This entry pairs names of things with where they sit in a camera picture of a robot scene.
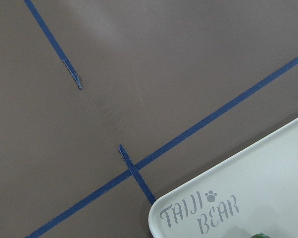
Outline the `white bear tray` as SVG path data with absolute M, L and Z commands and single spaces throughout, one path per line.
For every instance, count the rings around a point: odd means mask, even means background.
M 155 238 L 298 238 L 298 118 L 159 198 Z

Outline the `dark green avocado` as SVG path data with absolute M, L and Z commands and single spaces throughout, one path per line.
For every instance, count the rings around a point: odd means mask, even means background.
M 251 236 L 250 238 L 270 238 L 270 237 L 264 233 L 257 233 Z

